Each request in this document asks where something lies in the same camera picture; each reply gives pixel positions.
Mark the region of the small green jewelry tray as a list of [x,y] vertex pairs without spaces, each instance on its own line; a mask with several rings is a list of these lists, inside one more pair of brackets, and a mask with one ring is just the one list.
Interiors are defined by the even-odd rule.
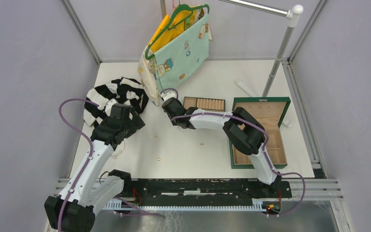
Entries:
[[186,109],[190,107],[196,107],[203,110],[215,112],[224,112],[226,109],[225,100],[198,97],[184,97],[183,106]]

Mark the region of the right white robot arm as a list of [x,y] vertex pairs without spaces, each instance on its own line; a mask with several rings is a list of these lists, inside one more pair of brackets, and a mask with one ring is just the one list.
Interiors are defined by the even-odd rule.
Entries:
[[233,147],[250,159],[257,172],[261,194],[272,197],[279,191],[281,174],[275,170],[267,151],[270,136],[248,111],[241,107],[222,113],[197,107],[185,109],[177,98],[164,101],[162,109],[174,126],[223,131]]

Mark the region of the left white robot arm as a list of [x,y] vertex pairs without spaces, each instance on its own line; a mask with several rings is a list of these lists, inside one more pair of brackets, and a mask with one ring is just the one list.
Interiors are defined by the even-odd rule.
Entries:
[[96,215],[112,199],[132,192],[131,175],[112,170],[104,183],[93,189],[98,175],[116,148],[145,126],[133,106],[116,103],[111,113],[89,137],[89,148],[68,184],[56,197],[49,196],[44,208],[49,225],[59,232],[89,232]]

